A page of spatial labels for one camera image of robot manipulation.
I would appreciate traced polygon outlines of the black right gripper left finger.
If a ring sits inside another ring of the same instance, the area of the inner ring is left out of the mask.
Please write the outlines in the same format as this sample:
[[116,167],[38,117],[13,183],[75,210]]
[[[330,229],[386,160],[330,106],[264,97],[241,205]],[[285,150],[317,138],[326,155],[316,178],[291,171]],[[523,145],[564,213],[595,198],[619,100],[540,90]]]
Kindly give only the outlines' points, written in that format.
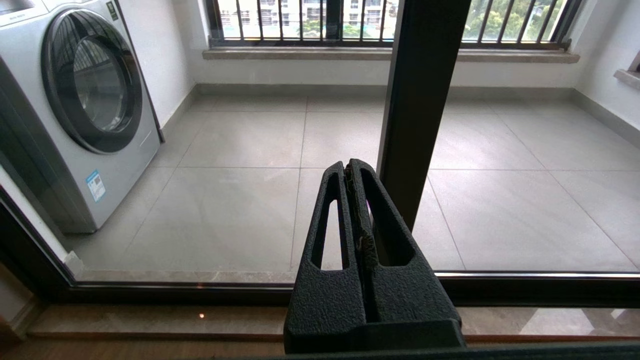
[[[322,269],[331,203],[336,202],[341,269]],[[366,324],[361,276],[355,255],[345,167],[322,174],[284,325],[287,352],[349,352],[351,335]]]

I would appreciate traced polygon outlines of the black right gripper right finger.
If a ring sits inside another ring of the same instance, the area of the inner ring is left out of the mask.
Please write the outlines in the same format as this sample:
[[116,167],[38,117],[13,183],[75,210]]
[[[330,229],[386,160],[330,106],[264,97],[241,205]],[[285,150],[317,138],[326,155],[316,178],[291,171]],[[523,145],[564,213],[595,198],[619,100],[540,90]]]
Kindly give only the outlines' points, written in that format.
[[365,309],[374,322],[461,317],[372,166],[349,161],[349,203]]

